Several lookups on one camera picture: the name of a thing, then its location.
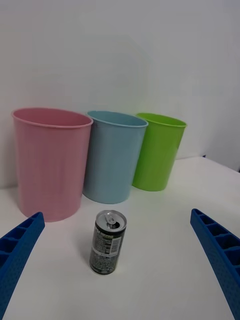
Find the black can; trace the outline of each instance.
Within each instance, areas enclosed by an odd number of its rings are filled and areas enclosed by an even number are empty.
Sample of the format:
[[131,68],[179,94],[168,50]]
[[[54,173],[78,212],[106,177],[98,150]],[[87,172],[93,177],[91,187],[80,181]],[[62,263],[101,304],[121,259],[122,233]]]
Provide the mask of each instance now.
[[103,210],[96,216],[89,264],[97,274],[116,269],[126,227],[127,219],[118,211]]

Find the white surface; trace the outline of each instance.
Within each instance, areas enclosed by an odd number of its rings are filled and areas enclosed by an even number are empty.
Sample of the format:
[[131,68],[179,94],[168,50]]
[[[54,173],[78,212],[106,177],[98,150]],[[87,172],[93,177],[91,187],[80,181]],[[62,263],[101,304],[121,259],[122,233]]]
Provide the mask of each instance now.
[[152,111],[188,123],[179,158],[240,167],[238,0],[1,0],[0,187],[10,112]]
[[[0,191],[0,235],[22,222],[16,190]],[[79,212],[48,223],[4,320],[230,320],[232,313],[190,225],[198,208],[240,237],[240,174],[204,158],[177,160],[163,192],[132,188],[117,205],[85,197]],[[97,213],[128,224],[117,270],[88,266]]]

